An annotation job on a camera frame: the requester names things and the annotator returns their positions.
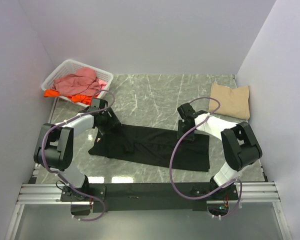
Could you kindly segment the orange t-shirt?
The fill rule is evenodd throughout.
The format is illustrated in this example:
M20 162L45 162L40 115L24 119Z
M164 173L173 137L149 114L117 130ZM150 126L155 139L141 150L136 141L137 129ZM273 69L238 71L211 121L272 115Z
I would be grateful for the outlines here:
M90 105L93 95L97 92L97 89L83 89L83 88L69 88L64 90L47 89L43 96L48 97L66 97L73 103L83 103Z

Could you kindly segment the pink t-shirt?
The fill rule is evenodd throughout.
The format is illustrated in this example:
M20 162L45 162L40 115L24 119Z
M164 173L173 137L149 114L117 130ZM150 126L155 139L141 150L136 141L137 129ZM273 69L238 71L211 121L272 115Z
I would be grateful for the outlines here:
M75 73L70 73L53 81L51 90L65 89L96 89L105 88L107 83L97 77L96 71L89 67L79 68Z

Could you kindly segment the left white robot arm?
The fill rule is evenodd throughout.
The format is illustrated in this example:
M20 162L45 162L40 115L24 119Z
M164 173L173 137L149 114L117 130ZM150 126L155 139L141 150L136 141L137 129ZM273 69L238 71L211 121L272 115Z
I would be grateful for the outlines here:
M97 128L102 136L109 134L121 123L111 106L104 99L94 98L89 107L64 122L42 125L33 159L48 172L57 174L65 184L66 194L77 198L90 198L90 184L74 163L74 138L86 130Z

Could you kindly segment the white plastic basket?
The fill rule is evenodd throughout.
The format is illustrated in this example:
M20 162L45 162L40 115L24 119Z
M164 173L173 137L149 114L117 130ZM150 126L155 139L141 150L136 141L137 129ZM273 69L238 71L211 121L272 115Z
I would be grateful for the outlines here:
M61 98L87 107L92 97L103 98L113 79L110 72L68 59L44 80L41 89L45 98Z

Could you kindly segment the folded tan t-shirt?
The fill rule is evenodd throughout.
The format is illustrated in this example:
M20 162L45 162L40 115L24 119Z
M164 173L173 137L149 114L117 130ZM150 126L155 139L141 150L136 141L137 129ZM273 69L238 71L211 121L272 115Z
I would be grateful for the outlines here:
M250 118L249 86L232 89L213 83L211 85L210 97L218 100L220 103L219 109L215 111L216 114L246 121Z

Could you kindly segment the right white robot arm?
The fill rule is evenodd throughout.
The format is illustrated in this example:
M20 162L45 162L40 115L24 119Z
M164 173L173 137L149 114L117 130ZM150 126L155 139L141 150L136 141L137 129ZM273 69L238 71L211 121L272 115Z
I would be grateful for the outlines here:
M170 158L170 171L179 145L189 135L194 138L195 130L207 133L222 142L225 163L212 177L210 184L213 190L205 194L205 197L233 184L240 176L241 170L262 157L262 149L249 123L230 122L212 116L204 110L195 111L190 103L182 104L177 111L181 120L178 122L178 142Z

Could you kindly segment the black t-shirt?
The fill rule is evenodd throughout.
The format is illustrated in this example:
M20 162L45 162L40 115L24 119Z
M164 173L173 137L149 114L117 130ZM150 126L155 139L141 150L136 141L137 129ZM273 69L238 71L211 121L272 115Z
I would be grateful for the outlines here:
M183 140L173 159L178 170L208 172L210 137L196 134L194 141ZM90 155L168 168L177 144L175 130L122 124L111 133L97 134Z

